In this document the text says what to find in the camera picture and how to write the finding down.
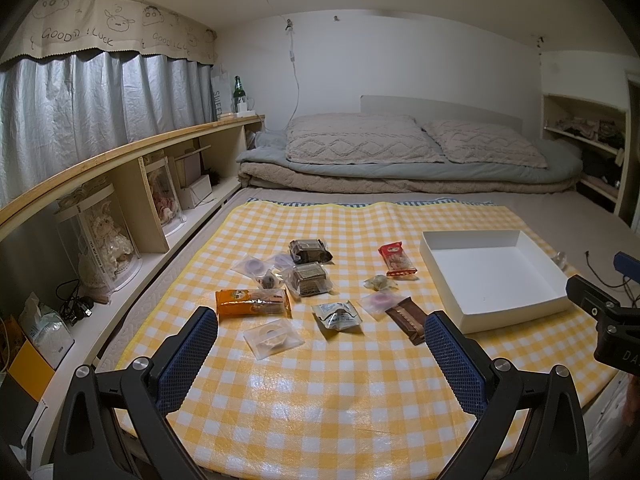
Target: black cable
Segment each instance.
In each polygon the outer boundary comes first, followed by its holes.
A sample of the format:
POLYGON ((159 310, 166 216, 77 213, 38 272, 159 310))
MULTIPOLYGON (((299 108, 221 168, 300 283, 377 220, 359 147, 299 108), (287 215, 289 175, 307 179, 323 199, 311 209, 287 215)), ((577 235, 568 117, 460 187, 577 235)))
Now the black cable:
POLYGON ((584 251, 584 256, 585 256, 585 258, 587 260, 587 266, 589 267, 591 272, 593 272, 593 275, 598 279, 598 281, 600 283, 602 283, 604 286, 612 288, 612 289, 616 289, 616 288, 622 287, 622 289, 625 291, 626 296, 628 297, 629 301, 631 302, 631 307, 632 308, 637 308, 638 307, 637 303, 638 303, 638 300, 640 300, 640 296, 638 296, 637 298, 634 298, 633 291, 631 290, 631 287, 629 286, 629 282, 631 281, 631 278, 628 278, 628 277, 624 276, 622 278, 622 283, 620 283, 619 285, 609 285, 609 283, 605 283, 604 280, 595 271, 595 269, 593 267, 591 267, 591 264, 589 263, 589 251, 584 251))

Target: metal screw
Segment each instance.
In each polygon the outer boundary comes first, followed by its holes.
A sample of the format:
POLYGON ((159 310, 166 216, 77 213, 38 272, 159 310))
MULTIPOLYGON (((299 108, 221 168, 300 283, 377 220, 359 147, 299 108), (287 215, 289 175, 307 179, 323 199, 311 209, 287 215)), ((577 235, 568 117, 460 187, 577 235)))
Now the metal screw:
POLYGON ((146 357, 137 357, 133 359, 133 369, 134 370, 144 370, 149 366, 149 359, 146 357))
POLYGON ((511 363, 508 362, 507 359, 496 359, 494 366, 496 370, 500 370, 501 372, 508 372, 511 370, 511 363))
POLYGON ((76 377, 87 377, 87 375, 89 375, 89 367, 87 365, 82 365, 79 366, 78 369, 76 370, 76 377))
POLYGON ((558 365, 558 366, 556 366, 556 374, 558 374, 560 377, 568 377, 569 376, 569 370, 564 365, 558 365))

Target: yellow box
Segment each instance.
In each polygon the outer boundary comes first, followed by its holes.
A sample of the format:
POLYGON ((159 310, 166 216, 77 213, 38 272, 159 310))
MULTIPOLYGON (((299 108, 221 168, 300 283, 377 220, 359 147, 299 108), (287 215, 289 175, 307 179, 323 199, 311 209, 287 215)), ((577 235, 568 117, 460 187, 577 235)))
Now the yellow box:
POLYGON ((53 368, 28 340, 24 342, 14 362, 9 366, 9 375, 37 401, 42 398, 53 373, 53 368))

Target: bedsheet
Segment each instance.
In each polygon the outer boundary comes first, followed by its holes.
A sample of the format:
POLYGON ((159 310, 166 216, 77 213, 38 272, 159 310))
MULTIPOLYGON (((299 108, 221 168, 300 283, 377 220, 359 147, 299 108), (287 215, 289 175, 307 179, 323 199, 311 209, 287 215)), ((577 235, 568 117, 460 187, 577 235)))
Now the bedsheet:
MULTIPOLYGON (((238 253, 268 256, 296 237, 321 236, 336 256, 333 298, 368 294, 362 280, 384 269, 376 248, 402 239, 418 280, 402 284, 427 312, 441 307, 418 252, 424 229, 522 228, 500 206, 443 203, 408 207, 378 203, 290 208, 255 202, 236 208, 196 254, 127 346, 119 365, 151 354, 177 332, 206 290, 249 287, 228 270, 238 253)), ((305 345, 256 362, 241 332, 267 319, 223 320, 219 339, 181 409, 168 418, 197 463, 242 478, 424 478, 437 475, 473 419, 464 415, 426 346, 414 347, 391 321, 366 313, 361 335, 325 338, 308 298, 293 306, 305 345)), ((593 322, 580 310, 476 337, 493 357, 548 371, 574 370, 582 403, 612 376, 591 357, 593 322)), ((520 416, 503 452, 513 448, 520 416)), ((130 421, 121 416, 124 427, 130 421)))

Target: headboard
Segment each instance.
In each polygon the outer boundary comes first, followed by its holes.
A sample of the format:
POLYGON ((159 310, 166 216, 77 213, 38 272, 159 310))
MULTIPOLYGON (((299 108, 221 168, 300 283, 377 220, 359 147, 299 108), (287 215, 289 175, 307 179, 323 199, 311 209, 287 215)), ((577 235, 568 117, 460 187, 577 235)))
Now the headboard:
POLYGON ((484 108, 416 99, 413 97, 392 97, 383 95, 363 95, 360 97, 360 111, 366 113, 384 112, 389 114, 410 115, 422 126, 436 119, 460 119, 476 123, 503 124, 522 133, 522 119, 499 114, 484 108))

